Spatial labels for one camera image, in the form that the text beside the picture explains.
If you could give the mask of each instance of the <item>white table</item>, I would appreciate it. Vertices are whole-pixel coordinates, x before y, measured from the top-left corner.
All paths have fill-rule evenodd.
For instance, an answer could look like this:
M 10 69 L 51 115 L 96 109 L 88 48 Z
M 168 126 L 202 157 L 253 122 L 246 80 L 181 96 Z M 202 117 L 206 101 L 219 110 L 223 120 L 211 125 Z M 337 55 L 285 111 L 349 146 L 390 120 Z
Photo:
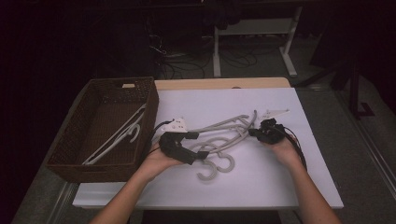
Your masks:
M 330 206 L 343 207 L 295 89 L 183 90 L 159 91 L 159 94 L 156 123 L 183 117 L 189 129 L 202 128 L 241 114 L 252 116 L 255 109 L 259 116 L 267 109 L 289 109 L 288 114 L 276 120 L 297 134 L 308 172 Z M 259 127 L 260 121 L 256 120 L 255 124 Z M 219 173 L 211 181 L 202 181 L 196 174 L 208 172 L 208 169 L 199 161 L 172 167 L 147 185 L 136 208 L 274 210 L 298 206 L 288 171 L 257 139 L 248 137 L 226 152 L 235 158 L 236 163 L 230 173 Z M 211 160 L 226 165 L 219 159 Z M 122 185 L 81 184 L 73 205 L 102 207 Z

